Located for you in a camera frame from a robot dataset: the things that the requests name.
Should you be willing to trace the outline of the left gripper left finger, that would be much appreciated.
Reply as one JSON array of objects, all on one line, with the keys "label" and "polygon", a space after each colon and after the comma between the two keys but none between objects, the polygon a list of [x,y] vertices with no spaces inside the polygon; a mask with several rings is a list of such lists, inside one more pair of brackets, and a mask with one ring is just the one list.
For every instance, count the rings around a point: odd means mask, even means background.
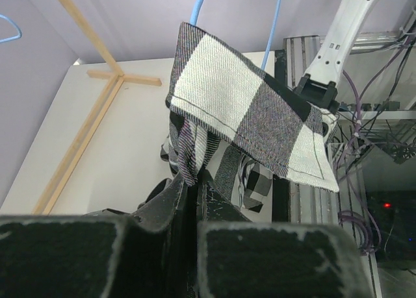
[{"label": "left gripper left finger", "polygon": [[2,297],[185,297],[187,186],[132,214],[3,216]]}]

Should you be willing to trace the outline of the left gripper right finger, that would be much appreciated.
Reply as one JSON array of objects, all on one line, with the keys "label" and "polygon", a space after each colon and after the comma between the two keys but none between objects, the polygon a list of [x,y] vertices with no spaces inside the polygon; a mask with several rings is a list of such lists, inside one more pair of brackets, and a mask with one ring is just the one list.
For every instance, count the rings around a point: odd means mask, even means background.
[{"label": "left gripper right finger", "polygon": [[352,239],[333,225],[256,223],[198,181],[200,297],[371,297]]}]

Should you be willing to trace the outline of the black white checkered shirt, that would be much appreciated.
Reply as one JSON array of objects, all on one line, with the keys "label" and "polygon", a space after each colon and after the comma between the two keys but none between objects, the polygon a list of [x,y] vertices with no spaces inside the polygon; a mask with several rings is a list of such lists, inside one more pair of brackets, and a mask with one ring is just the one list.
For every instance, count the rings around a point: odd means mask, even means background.
[{"label": "black white checkered shirt", "polygon": [[261,211],[273,177],[338,192],[326,143],[337,119],[203,29],[179,26],[161,158],[195,185],[209,171],[237,208]]}]

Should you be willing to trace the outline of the blue hanger of plaid shirt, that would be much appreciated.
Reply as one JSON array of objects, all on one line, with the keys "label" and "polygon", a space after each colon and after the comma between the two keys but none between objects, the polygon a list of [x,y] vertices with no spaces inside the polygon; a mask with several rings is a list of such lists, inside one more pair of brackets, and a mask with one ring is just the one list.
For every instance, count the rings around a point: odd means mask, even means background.
[{"label": "blue hanger of plaid shirt", "polygon": [[12,42],[22,38],[23,33],[16,22],[3,14],[0,15],[0,44]]}]

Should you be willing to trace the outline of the blue hanger of checkered shirt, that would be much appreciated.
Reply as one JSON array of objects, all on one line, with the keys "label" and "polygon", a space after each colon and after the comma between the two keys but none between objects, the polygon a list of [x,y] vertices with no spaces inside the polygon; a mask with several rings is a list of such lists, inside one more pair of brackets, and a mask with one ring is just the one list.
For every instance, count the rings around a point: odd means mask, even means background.
[{"label": "blue hanger of checkered shirt", "polygon": [[[272,26],[270,28],[270,34],[268,37],[268,41],[267,41],[267,45],[266,45],[266,49],[265,49],[265,53],[263,56],[263,61],[261,63],[261,69],[264,70],[266,68],[266,64],[268,61],[268,56],[269,56],[269,52],[271,49],[271,45],[274,39],[274,34],[276,31],[276,25],[278,22],[278,16],[279,16],[279,12],[280,12],[280,7],[281,7],[281,1],[282,0],[277,0],[276,1],[276,7],[275,7],[275,11],[274,11],[274,17],[273,17],[273,21],[272,21]],[[192,13],[190,15],[190,19],[189,19],[189,23],[193,26],[196,26],[197,22],[198,22],[198,16],[200,14],[200,10],[202,8],[204,0],[196,0],[192,9]]]}]

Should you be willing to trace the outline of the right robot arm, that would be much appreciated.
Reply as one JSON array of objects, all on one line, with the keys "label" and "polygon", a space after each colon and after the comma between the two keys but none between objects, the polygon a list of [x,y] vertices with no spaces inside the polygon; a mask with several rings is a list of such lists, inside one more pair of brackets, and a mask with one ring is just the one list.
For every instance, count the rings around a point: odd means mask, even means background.
[{"label": "right robot arm", "polygon": [[374,5],[379,0],[341,0],[329,31],[295,92],[311,104],[335,113],[337,85],[344,62]]}]

